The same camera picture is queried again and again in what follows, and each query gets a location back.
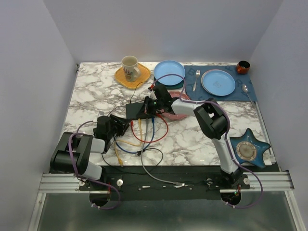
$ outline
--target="blue star-shaped dish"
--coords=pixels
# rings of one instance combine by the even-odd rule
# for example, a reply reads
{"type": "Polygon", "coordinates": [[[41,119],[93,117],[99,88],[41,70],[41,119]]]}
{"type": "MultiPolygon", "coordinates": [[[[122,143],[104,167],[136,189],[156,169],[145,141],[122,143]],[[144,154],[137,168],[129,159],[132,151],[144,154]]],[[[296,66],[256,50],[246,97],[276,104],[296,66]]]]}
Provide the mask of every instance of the blue star-shaped dish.
{"type": "Polygon", "coordinates": [[[230,137],[230,142],[240,164],[249,162],[258,167],[265,167],[263,154],[270,145],[257,140],[250,128],[240,137],[230,137]]]}

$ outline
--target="white wall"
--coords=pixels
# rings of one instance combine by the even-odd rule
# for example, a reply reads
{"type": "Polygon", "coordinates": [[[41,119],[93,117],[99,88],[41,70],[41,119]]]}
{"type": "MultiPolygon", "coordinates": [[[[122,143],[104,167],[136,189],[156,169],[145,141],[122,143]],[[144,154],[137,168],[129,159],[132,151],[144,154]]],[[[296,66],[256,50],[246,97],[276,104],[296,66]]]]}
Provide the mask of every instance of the white wall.
{"type": "Polygon", "coordinates": [[[249,59],[282,0],[44,0],[78,61],[249,59]]]}
{"type": "Polygon", "coordinates": [[[42,0],[0,3],[0,230],[27,230],[76,65],[42,0]]]}
{"type": "Polygon", "coordinates": [[[308,1],[284,0],[254,51],[252,82],[276,159],[308,227],[308,1]]]}

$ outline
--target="marble countertop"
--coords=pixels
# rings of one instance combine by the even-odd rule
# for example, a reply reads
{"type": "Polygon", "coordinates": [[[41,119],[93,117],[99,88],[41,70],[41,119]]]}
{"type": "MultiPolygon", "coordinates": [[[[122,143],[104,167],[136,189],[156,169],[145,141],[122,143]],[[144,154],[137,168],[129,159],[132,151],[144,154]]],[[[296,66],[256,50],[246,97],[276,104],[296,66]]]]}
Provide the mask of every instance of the marble countertop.
{"type": "MultiPolygon", "coordinates": [[[[151,71],[157,63],[141,62],[151,71]]],[[[235,65],[233,63],[182,63],[183,65],[235,65]]],[[[134,90],[128,90],[114,79],[114,73],[121,67],[120,63],[81,63],[73,90],[71,102],[67,112],[64,131],[76,131],[77,127],[85,121],[93,120],[99,111],[108,114],[116,106],[124,106],[129,102],[134,90]]],[[[132,102],[143,100],[149,95],[147,88],[150,83],[145,83],[132,99],[132,102]]],[[[231,121],[229,135],[241,136],[247,128],[250,128],[255,137],[265,141],[257,112],[250,102],[219,102],[228,113],[231,121]]],[[[125,117],[125,107],[119,107],[113,111],[116,116],[125,117]]],[[[155,147],[163,151],[164,159],[160,165],[219,165],[219,158],[214,144],[207,138],[198,125],[197,120],[188,116],[181,121],[168,120],[169,133],[160,142],[153,143],[155,147]]],[[[93,134],[94,124],[87,124],[80,131],[93,134]]],[[[145,133],[145,121],[142,122],[142,130],[145,133]]],[[[140,134],[138,123],[134,123],[134,131],[140,134]]],[[[155,137],[164,135],[166,126],[161,119],[155,119],[155,137]]],[[[152,135],[152,123],[149,126],[149,136],[152,135]]],[[[121,137],[122,140],[138,144],[130,129],[121,137]]],[[[124,149],[130,151],[140,150],[125,143],[119,143],[124,149]]],[[[124,165],[141,165],[140,158],[134,154],[127,154],[118,150],[124,165]]],[[[264,155],[266,165],[271,165],[270,153],[267,150],[264,155]]],[[[104,154],[105,160],[112,165],[118,165],[114,148],[104,154]]],[[[155,165],[161,158],[161,154],[155,150],[144,153],[145,165],[155,165]]],[[[91,154],[90,161],[98,165],[106,165],[100,154],[91,154]]]]}

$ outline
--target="blue plate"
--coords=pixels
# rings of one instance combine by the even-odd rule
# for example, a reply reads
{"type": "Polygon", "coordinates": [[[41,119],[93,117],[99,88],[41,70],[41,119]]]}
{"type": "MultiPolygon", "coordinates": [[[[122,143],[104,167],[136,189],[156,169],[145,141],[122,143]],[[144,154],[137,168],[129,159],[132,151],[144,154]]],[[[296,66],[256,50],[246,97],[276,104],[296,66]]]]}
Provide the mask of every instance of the blue plate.
{"type": "MultiPolygon", "coordinates": [[[[173,60],[165,60],[156,65],[154,69],[154,76],[156,79],[168,74],[177,74],[185,77],[185,69],[180,63],[173,60]]],[[[167,86],[173,86],[181,83],[181,81],[183,81],[183,79],[178,76],[167,76],[161,78],[158,82],[167,86]]]]}
{"type": "Polygon", "coordinates": [[[231,75],[221,70],[210,70],[201,77],[203,88],[212,95],[230,95],[235,89],[235,81],[231,75]]]}

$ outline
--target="silver fork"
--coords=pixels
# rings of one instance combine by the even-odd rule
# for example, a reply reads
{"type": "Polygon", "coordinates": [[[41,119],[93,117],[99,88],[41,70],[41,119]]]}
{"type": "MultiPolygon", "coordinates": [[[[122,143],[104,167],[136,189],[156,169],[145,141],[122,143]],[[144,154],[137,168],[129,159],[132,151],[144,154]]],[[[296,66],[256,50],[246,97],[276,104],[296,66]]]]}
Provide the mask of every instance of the silver fork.
{"type": "Polygon", "coordinates": [[[195,81],[195,83],[194,83],[194,86],[193,86],[193,91],[195,91],[196,90],[196,86],[197,86],[197,80],[198,80],[198,77],[200,76],[200,70],[197,70],[196,71],[196,81],[195,81]]]}

